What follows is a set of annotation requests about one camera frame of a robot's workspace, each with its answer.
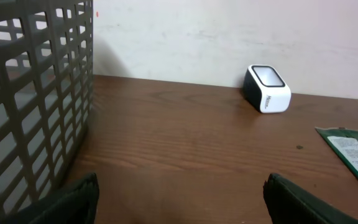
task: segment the plastic basket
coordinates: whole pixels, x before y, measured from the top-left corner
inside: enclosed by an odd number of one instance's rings
[[[93,92],[93,1],[0,1],[0,219],[57,187]]]

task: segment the white wall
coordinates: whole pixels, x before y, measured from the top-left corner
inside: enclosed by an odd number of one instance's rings
[[[96,74],[239,86],[255,63],[358,98],[358,0],[94,0]]]

